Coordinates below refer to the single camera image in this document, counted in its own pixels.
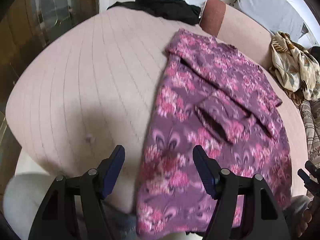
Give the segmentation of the person's right hand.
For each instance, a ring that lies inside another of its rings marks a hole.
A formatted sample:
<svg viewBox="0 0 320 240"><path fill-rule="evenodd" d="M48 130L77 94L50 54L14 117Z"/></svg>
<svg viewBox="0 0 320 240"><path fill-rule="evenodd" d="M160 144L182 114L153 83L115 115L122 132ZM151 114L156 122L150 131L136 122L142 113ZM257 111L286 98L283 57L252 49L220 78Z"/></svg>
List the person's right hand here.
<svg viewBox="0 0 320 240"><path fill-rule="evenodd" d="M314 197L303 212L303 217L298 224L297 235L300 239L319 239L319 198Z"/></svg>

